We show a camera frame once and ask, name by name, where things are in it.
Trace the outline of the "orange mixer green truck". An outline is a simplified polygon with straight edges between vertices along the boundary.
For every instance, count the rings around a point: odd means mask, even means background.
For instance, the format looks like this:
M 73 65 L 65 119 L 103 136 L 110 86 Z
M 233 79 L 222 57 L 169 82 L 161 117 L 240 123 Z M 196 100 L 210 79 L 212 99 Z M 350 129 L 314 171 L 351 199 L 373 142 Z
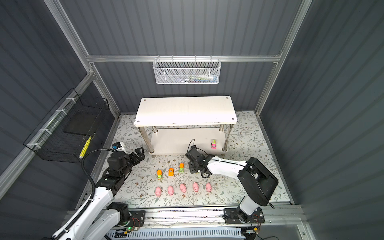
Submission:
M 179 165 L 179 173 L 184 173 L 184 171 L 185 171 L 185 165 L 184 165 L 184 163 L 180 163 L 180 165 Z
M 163 172 L 162 170 L 157 170 L 157 179 L 162 180 L 163 179 Z

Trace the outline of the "pink cab green ladder truck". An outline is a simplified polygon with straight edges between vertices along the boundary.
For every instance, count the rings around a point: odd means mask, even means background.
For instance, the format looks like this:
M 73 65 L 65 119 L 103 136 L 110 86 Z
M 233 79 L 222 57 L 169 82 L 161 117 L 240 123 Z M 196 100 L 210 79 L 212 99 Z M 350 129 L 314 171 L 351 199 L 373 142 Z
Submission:
M 216 149 L 217 148 L 217 140 L 213 139 L 211 141 L 211 149 Z

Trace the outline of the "all orange toy truck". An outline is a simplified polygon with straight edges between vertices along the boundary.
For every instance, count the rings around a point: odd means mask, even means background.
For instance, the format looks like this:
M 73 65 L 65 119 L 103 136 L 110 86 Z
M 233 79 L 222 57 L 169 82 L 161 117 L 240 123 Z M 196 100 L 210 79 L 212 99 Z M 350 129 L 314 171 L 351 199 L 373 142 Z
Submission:
M 173 177 L 174 174 L 175 174 L 175 170 L 174 170 L 174 168 L 169 168 L 168 176 L 169 176 L 169 177 Z

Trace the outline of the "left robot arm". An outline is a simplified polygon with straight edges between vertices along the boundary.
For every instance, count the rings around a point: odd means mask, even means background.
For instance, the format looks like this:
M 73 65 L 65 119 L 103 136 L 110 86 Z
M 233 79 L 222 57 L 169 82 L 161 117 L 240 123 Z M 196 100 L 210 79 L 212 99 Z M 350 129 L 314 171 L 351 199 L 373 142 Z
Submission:
M 128 204 L 115 202 L 114 197 L 132 168 L 145 159 L 144 149 L 127 154 L 121 144 L 114 144 L 109 151 L 107 171 L 97 182 L 86 173 L 92 187 L 90 196 L 50 237 L 52 240 L 108 240 L 107 234 L 115 226 L 130 232 L 143 225 L 143 219 L 134 217 Z

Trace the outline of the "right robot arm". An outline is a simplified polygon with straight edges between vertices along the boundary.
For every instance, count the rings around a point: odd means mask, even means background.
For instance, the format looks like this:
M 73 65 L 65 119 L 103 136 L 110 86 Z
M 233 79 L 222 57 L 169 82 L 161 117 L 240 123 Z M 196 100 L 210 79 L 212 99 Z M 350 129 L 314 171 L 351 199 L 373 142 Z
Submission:
M 200 173 L 202 178 L 222 175 L 240 181 L 246 195 L 236 213 L 242 223 L 250 223 L 258 207 L 273 205 L 270 199 L 278 186 L 278 179 L 257 158 L 247 161 L 232 161 L 211 154 L 203 154 L 193 145 L 186 153 L 193 173 Z

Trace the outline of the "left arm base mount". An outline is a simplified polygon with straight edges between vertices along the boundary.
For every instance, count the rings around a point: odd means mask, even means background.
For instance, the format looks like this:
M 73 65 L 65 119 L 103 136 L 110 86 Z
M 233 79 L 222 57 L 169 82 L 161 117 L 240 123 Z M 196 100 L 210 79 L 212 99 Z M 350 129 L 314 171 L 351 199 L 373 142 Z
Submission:
M 145 215 L 145 211 L 131 211 L 128 220 L 119 222 L 117 226 L 122 228 L 143 227 L 145 222 Z

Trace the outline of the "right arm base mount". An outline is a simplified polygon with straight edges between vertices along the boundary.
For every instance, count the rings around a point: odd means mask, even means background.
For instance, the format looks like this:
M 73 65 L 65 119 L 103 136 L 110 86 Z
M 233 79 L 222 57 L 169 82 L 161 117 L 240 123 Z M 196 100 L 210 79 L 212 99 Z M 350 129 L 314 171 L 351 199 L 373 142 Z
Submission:
M 223 219 L 227 225 L 235 224 L 263 224 L 265 223 L 263 210 L 258 207 L 251 215 L 247 215 L 239 208 L 225 208 Z

